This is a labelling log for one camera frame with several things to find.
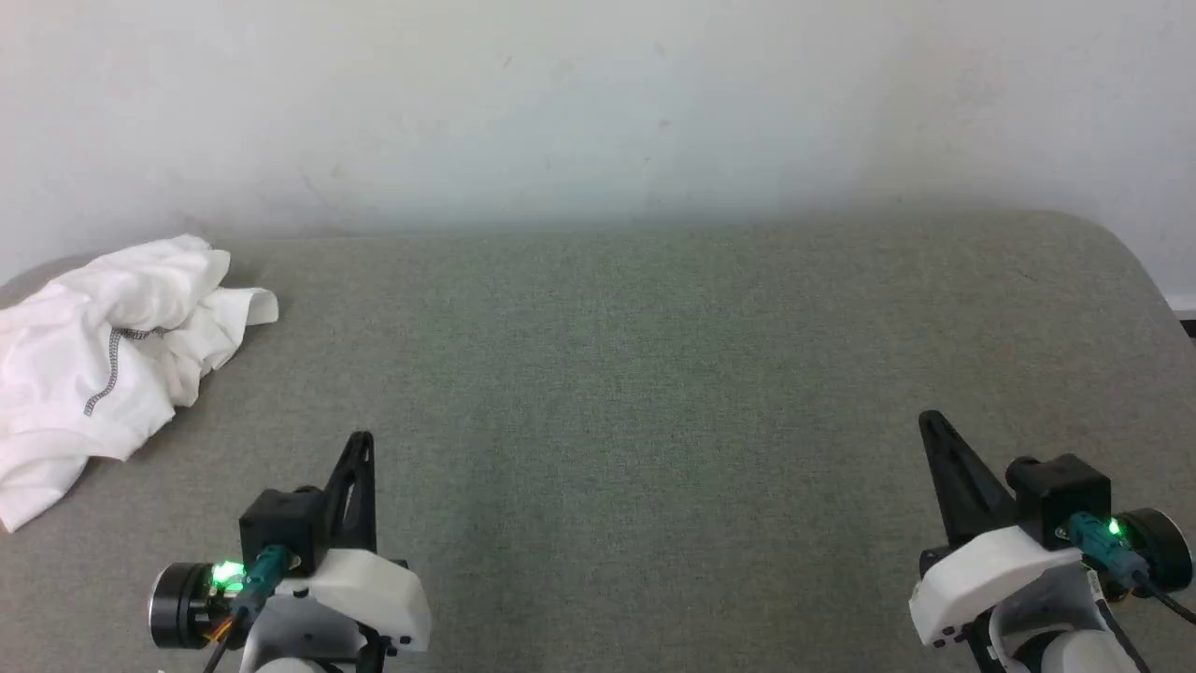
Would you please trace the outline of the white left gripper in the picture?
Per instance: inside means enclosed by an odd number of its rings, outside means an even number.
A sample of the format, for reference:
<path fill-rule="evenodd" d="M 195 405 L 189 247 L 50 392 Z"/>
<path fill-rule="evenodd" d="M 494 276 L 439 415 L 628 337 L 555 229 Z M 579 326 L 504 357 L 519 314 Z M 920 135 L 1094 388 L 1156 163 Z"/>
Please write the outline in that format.
<path fill-rule="evenodd" d="M 364 623 L 405 651 L 431 648 L 431 602 L 417 575 L 377 550 L 376 438 L 353 432 L 332 469 L 325 492 L 330 547 L 309 579 L 285 579 L 282 593 L 306 596 Z"/>

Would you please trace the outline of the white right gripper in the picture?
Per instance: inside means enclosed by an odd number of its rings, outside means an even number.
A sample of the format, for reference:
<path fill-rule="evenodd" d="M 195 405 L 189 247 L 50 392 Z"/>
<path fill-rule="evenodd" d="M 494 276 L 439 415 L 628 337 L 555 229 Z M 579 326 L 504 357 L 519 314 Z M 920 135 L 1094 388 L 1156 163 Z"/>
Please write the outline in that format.
<path fill-rule="evenodd" d="M 960 630 L 1044 573 L 1079 563 L 1081 552 L 1046 550 L 1013 525 L 1014 498 L 942 412 L 920 412 L 919 432 L 946 544 L 960 547 L 932 565 L 911 593 L 919 640 L 933 646 L 947 638 L 947 629 Z"/>

